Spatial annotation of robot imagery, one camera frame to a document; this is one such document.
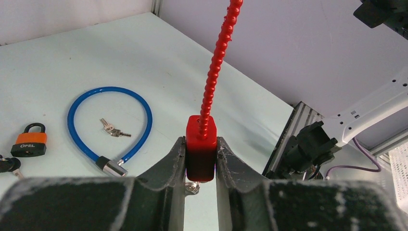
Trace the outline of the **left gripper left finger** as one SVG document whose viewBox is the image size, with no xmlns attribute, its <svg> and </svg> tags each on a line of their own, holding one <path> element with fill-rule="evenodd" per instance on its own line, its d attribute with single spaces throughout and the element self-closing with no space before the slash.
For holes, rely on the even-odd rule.
<svg viewBox="0 0 408 231">
<path fill-rule="evenodd" d="M 136 177 L 27 178 L 0 202 L 3 231 L 181 231 L 186 140 Z"/>
</svg>

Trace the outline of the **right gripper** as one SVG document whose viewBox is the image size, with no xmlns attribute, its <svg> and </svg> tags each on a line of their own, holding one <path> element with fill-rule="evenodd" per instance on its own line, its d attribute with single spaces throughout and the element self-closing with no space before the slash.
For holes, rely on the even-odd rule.
<svg viewBox="0 0 408 231">
<path fill-rule="evenodd" d="M 408 38 L 408 0 L 362 0 L 353 16 L 369 28 L 384 24 Z"/>
</svg>

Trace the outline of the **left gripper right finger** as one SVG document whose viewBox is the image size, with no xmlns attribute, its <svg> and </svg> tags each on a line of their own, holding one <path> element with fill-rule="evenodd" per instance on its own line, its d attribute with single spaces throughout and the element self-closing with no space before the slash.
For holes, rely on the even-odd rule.
<svg viewBox="0 0 408 231">
<path fill-rule="evenodd" d="M 369 181 L 270 180 L 217 139 L 221 231 L 405 231 L 408 218 Z"/>
</svg>

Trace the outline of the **red cable padlock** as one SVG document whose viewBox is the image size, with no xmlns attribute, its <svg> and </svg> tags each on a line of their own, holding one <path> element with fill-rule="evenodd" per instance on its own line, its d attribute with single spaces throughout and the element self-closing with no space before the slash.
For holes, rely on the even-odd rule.
<svg viewBox="0 0 408 231">
<path fill-rule="evenodd" d="M 217 127 L 211 116 L 211 109 L 221 65 L 226 56 L 228 43 L 232 41 L 231 36 L 242 5 L 242 0 L 229 2 L 207 73 L 200 114 L 190 116 L 187 123 L 186 177 L 189 181 L 185 183 L 185 188 L 188 194 L 197 194 L 201 182 L 208 182 L 214 178 Z"/>
</svg>

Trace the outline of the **orange black padlock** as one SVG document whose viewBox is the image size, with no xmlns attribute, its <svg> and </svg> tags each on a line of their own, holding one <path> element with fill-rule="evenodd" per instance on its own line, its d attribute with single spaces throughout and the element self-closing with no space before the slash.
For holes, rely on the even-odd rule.
<svg viewBox="0 0 408 231">
<path fill-rule="evenodd" d="M 46 153 L 47 134 L 46 127 L 42 123 L 27 125 L 23 133 L 19 134 L 15 144 L 11 148 L 13 157 L 37 157 Z"/>
</svg>

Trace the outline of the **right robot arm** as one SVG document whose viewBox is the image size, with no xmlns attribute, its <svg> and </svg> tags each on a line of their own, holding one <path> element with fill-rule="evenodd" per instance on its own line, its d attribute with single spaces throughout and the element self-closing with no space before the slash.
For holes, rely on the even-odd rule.
<svg viewBox="0 0 408 231">
<path fill-rule="evenodd" d="M 323 118 L 306 104 L 299 103 L 293 109 L 262 174 L 269 179 L 294 179 L 312 167 L 320 170 L 359 133 L 407 105 L 407 69 L 331 117 Z"/>
</svg>

